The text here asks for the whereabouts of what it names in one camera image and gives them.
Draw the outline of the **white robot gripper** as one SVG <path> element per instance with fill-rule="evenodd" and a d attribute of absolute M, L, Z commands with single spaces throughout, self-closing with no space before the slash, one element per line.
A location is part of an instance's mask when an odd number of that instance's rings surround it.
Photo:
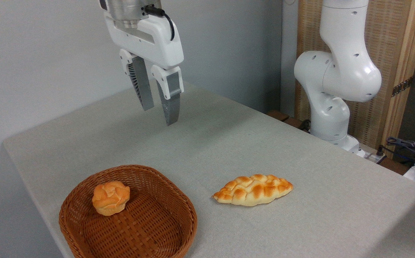
<path fill-rule="evenodd" d="M 176 26 L 171 41 L 171 28 L 166 18 L 149 16 L 138 21 L 137 28 L 126 28 L 109 13 L 104 13 L 104 17 L 112 40 L 122 48 L 120 59 L 124 72 L 129 76 L 143 110 L 154 107 L 145 59 L 155 64 L 151 72 L 157 82 L 167 125 L 177 122 L 184 88 L 181 69 L 176 66 L 183 62 L 184 56 Z"/>

